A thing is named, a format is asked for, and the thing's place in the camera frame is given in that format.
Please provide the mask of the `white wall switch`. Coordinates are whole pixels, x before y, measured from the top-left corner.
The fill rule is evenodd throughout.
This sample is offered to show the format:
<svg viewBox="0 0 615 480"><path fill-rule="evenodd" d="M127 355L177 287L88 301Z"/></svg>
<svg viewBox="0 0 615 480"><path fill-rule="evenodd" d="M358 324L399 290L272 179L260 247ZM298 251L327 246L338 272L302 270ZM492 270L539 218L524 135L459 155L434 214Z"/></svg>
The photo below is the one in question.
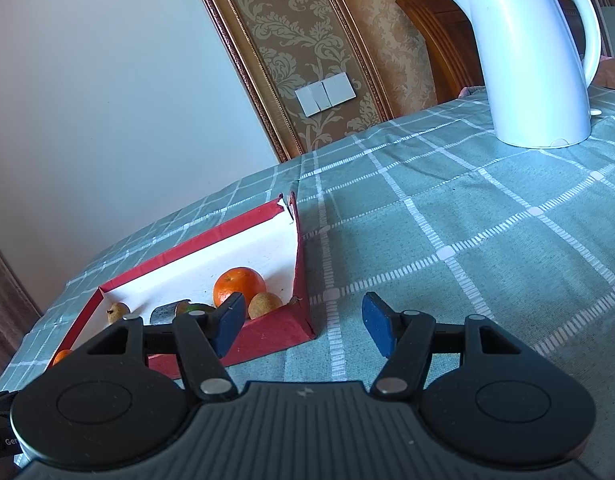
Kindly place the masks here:
<svg viewBox="0 0 615 480"><path fill-rule="evenodd" d="M311 117L356 98L346 73L338 73L294 91L303 115Z"/></svg>

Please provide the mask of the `red cardboard box tray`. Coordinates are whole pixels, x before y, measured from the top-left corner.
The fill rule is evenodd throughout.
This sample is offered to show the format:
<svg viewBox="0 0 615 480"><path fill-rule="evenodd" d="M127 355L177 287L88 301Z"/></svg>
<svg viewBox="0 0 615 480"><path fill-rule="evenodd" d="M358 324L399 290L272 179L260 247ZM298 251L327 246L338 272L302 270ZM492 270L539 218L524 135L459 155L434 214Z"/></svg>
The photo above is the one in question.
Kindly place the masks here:
<svg viewBox="0 0 615 480"><path fill-rule="evenodd" d="M149 322L151 312L176 300L212 304L213 286L225 271L248 266L284 305L245 322L225 366L286 350L315 337L296 199L278 197L175 246L95 289L57 351L74 350L108 327L116 301Z"/></svg>

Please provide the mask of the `small brown longan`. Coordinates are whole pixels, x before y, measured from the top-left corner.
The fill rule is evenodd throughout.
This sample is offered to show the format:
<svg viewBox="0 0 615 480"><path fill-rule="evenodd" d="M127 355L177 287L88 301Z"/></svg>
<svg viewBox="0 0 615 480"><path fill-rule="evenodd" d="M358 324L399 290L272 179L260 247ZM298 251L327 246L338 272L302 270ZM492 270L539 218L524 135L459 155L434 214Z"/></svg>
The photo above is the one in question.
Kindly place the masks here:
<svg viewBox="0 0 615 480"><path fill-rule="evenodd" d="M283 307L283 305L283 300L272 292L259 292L250 301L248 316L250 320L254 320Z"/></svg>

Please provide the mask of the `dark eggplant piece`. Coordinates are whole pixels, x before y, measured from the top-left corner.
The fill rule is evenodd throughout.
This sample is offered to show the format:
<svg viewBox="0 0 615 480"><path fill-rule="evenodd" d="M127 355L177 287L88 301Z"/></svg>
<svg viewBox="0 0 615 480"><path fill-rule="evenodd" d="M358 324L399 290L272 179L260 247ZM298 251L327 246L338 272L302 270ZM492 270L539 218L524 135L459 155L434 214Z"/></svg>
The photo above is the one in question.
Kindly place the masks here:
<svg viewBox="0 0 615 480"><path fill-rule="evenodd" d="M162 306L156 307L149 316L149 324L150 325L163 325L170 324L175 318L176 315L180 312L184 312L185 309L189 306L190 300L178 300L171 302L170 304L163 304Z"/></svg>

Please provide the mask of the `white electric kettle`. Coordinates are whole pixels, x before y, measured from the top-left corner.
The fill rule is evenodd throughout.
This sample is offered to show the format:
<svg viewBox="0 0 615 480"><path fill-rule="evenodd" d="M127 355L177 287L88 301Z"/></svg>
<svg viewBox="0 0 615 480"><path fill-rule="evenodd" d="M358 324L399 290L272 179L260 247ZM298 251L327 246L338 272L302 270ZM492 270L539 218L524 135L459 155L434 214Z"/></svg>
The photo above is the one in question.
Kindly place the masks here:
<svg viewBox="0 0 615 480"><path fill-rule="evenodd" d="M591 0L453 0L471 24L498 140L567 148L591 134L601 35Z"/></svg>

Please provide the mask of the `orange tangerine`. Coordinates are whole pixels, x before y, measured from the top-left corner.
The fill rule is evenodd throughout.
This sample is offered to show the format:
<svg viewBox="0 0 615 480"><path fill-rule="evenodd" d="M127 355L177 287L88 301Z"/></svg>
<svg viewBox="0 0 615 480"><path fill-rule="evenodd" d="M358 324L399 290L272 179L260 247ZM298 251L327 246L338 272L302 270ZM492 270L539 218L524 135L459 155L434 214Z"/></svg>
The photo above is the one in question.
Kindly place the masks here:
<svg viewBox="0 0 615 480"><path fill-rule="evenodd" d="M52 365L56 366L60 361L65 359L67 356L70 356L72 351L70 349L60 350L56 353L56 356L53 359Z"/></svg>
<svg viewBox="0 0 615 480"><path fill-rule="evenodd" d="M231 294L240 292L249 306L254 296L267 290L261 274L248 266L237 266L218 277L213 286L213 302L218 308Z"/></svg>

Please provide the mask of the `wooden headboard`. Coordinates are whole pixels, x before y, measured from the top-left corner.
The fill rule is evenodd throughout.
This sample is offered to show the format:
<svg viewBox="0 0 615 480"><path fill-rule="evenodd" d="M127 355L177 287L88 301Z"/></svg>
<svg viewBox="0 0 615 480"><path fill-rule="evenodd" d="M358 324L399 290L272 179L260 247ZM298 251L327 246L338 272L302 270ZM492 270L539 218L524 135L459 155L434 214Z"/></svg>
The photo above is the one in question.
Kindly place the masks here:
<svg viewBox="0 0 615 480"><path fill-rule="evenodd" d="M439 104L467 87L483 86L475 35L453 0L396 0L425 39Z"/></svg>

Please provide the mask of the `ornate gold wall panel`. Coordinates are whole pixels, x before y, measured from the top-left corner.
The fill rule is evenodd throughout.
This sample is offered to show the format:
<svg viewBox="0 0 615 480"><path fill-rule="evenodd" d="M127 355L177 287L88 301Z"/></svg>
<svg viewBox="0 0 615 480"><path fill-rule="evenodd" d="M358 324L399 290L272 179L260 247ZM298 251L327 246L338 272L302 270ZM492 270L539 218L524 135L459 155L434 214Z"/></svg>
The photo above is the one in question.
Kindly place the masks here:
<svg viewBox="0 0 615 480"><path fill-rule="evenodd" d="M202 0L281 162L394 113L344 0ZM350 77L353 99L306 116L297 90Z"/></svg>

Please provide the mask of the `teal plaid tablecloth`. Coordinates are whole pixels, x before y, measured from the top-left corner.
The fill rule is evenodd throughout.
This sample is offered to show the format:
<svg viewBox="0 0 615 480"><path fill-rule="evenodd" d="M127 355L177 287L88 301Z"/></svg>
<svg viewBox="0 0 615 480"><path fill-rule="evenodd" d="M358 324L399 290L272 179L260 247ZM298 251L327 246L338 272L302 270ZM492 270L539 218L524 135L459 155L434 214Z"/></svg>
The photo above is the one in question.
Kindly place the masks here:
<svg viewBox="0 0 615 480"><path fill-rule="evenodd" d="M237 365L247 379L370 382L373 290L443 323L490 316L591 393L584 463L615 479L615 91L592 88L589 138L526 150L494 136L486 93L397 118L263 170L119 240L68 281L0 376L42 373L104 281L278 195L298 200L316 339Z"/></svg>

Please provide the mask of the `brown longan fruit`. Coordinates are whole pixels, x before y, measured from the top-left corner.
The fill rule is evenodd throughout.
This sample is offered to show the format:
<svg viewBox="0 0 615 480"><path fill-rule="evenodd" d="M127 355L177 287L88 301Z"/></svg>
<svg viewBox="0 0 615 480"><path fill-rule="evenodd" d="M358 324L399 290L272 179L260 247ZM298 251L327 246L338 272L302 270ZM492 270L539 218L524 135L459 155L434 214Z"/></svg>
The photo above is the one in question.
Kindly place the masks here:
<svg viewBox="0 0 615 480"><path fill-rule="evenodd" d="M111 306L106 310L107 322L109 325L117 323L122 320L125 315L131 313L130 308L121 301L114 302Z"/></svg>

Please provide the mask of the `green cucumber piece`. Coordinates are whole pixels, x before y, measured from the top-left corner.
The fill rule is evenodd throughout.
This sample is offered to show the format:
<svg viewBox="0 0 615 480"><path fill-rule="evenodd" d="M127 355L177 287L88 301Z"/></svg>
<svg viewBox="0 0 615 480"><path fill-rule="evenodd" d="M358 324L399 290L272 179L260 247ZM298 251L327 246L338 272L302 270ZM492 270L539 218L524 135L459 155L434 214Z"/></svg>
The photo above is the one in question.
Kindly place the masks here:
<svg viewBox="0 0 615 480"><path fill-rule="evenodd" d="M215 307L209 306L208 304L192 304L191 302L188 302L188 301L181 301L176 307L176 314L183 315L185 313L195 312L195 311L206 312L210 314L215 310L216 310Z"/></svg>

